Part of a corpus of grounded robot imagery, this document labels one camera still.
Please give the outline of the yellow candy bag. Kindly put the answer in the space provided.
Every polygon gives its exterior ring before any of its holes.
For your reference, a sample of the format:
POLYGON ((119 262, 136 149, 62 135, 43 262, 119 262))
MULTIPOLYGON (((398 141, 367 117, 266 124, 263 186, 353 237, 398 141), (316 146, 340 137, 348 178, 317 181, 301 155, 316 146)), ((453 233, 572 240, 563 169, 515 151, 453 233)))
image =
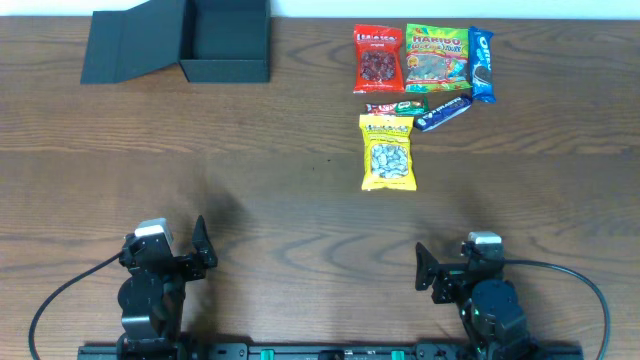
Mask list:
POLYGON ((364 142, 363 191, 416 191, 410 134, 413 118, 397 115, 359 116, 364 142))

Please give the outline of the dark blue chocolate bar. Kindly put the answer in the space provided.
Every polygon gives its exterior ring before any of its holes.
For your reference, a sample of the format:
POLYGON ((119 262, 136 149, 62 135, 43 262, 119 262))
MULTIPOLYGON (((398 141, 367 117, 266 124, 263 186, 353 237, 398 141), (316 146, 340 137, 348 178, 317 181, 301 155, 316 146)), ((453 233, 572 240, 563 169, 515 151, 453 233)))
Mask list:
POLYGON ((471 97, 461 95, 437 108, 416 116, 413 121, 413 126, 421 132, 434 130, 452 118, 467 111, 472 103, 473 100, 471 97))

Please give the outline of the red green KitKat Milo bar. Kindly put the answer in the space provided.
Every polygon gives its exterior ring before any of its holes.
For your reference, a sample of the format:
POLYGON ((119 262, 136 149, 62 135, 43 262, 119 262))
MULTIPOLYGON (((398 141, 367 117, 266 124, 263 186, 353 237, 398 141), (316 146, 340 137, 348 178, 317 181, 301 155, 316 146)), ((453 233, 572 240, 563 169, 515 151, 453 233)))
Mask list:
POLYGON ((387 104, 367 104, 368 115, 416 116, 429 110, 428 103, 423 100, 406 100, 387 104))

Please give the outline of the blue Oreo cookie pack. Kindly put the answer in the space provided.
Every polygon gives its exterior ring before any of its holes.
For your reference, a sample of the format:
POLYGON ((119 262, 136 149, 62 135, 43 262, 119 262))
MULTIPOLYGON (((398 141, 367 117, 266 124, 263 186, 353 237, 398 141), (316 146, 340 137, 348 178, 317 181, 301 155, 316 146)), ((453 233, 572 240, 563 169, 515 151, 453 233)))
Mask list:
POLYGON ((472 98, 485 103, 495 103, 492 71, 491 39, 493 33, 477 27, 469 28, 469 65, 472 98))

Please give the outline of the black cardboard box with lid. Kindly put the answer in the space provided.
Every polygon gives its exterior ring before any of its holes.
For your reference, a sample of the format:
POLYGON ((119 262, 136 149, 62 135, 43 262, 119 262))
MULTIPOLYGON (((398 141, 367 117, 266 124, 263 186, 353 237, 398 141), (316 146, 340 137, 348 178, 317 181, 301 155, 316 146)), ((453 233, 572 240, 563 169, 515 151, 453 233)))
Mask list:
POLYGON ((92 15, 81 82, 114 84, 177 64, 191 83, 270 79, 269 0, 149 0, 92 15))

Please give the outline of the green Haribo worms bag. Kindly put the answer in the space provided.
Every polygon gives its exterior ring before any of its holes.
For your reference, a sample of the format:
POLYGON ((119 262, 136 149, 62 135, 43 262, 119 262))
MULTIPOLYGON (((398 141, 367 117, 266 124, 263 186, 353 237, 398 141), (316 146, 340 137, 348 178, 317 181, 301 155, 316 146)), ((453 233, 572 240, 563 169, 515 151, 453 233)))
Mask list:
POLYGON ((467 29, 408 24, 405 42, 407 93, 426 94, 471 87, 467 29))

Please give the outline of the red Maltesers candy bag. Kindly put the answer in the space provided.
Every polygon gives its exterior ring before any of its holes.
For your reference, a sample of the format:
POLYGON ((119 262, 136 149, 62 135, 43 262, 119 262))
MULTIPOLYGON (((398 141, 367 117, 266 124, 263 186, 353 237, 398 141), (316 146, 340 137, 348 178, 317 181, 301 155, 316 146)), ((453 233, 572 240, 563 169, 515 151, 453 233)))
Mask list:
POLYGON ((403 92, 400 64, 402 30, 394 27, 357 24, 353 40, 357 57, 354 93, 403 92))

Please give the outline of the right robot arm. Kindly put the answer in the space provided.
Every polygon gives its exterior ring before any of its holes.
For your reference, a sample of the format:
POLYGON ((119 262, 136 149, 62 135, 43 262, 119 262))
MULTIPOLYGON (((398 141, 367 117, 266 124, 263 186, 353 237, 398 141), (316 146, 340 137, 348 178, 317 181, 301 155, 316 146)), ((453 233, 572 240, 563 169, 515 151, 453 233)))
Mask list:
POLYGON ((435 304, 454 304, 477 359, 537 359, 545 351, 528 331, 514 285, 504 279, 500 242, 466 241, 465 263, 439 262, 422 244, 415 246, 415 288, 432 290, 435 304))

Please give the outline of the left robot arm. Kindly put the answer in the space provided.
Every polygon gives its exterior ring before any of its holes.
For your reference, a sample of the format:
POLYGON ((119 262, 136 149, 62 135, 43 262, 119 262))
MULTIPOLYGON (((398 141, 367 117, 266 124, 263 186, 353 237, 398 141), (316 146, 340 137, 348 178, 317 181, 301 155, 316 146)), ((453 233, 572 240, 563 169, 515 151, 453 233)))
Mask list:
POLYGON ((192 233, 194 251, 175 256, 167 220, 141 222, 125 236, 119 263, 130 273, 118 292, 124 334, 116 344, 119 359, 189 359, 195 353, 181 335, 186 284, 201 280, 218 264, 202 216, 192 233))

